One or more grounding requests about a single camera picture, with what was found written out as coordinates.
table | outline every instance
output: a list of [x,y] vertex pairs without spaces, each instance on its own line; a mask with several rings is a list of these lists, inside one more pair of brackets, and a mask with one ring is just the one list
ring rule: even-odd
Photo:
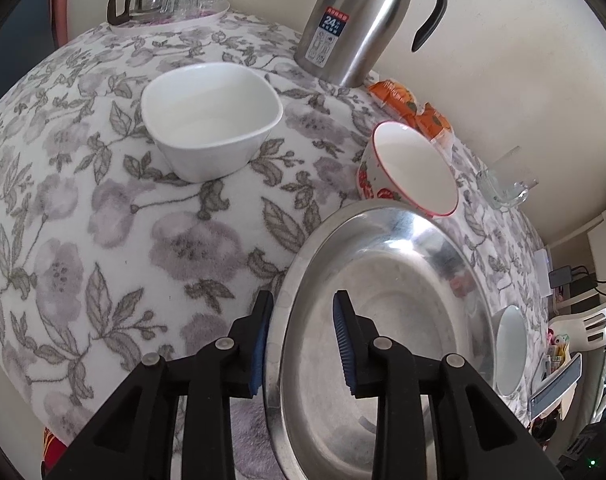
[[[142,354],[178,358],[225,335],[258,289],[278,292],[307,235],[358,200],[357,162],[386,117],[364,89],[302,72],[292,61],[299,38],[241,12],[157,35],[103,24],[1,99],[0,361],[65,444]],[[262,70],[285,114],[248,166],[187,184],[142,124],[141,91],[161,72],[216,60]],[[473,177],[481,162],[459,140],[451,163],[460,204],[439,223],[493,312],[518,304],[526,314],[526,373],[506,399],[526,422],[547,331],[532,264],[542,243],[518,210],[488,207]],[[279,478],[261,399],[232,412],[240,473]]]

red floral bowl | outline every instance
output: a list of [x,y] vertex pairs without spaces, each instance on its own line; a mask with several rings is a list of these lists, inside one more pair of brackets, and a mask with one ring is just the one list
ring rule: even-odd
[[458,206],[454,176],[432,143],[403,123],[378,124],[357,172],[361,198],[390,198],[430,218],[449,216]]

thermos handle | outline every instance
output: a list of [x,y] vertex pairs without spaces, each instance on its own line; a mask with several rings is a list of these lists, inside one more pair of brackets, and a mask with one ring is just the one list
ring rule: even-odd
[[110,25],[123,25],[130,20],[130,2],[131,0],[125,0],[125,6],[123,12],[116,15],[116,0],[108,0],[107,2],[107,22]]
[[416,32],[414,36],[414,43],[412,44],[412,52],[416,52],[423,46],[423,43],[432,35],[434,29],[438,26],[445,14],[445,9],[448,7],[448,0],[436,0],[436,6],[430,17],[427,19],[423,26]]

thermos label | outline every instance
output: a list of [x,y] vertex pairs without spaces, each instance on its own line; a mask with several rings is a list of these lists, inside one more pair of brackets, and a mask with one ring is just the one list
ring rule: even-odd
[[349,19],[350,17],[344,12],[328,7],[305,53],[305,59],[323,68]]

screw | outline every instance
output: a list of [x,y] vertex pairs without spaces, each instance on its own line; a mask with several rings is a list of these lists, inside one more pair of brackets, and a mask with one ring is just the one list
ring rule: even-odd
[[161,356],[159,354],[157,354],[156,352],[150,352],[149,354],[145,354],[142,358],[141,358],[141,362],[143,363],[144,366],[154,366],[156,365],[161,359]]
[[392,342],[387,337],[377,337],[374,339],[373,344],[379,350],[389,350],[392,348]]
[[218,348],[219,350],[229,350],[234,346],[234,339],[232,339],[231,337],[222,337],[220,339],[217,339],[216,343],[214,343],[214,346],[216,346],[216,348]]
[[460,355],[458,354],[450,354],[446,357],[445,361],[448,363],[448,365],[454,367],[454,368],[461,368],[464,364],[465,364],[465,359],[463,359]]

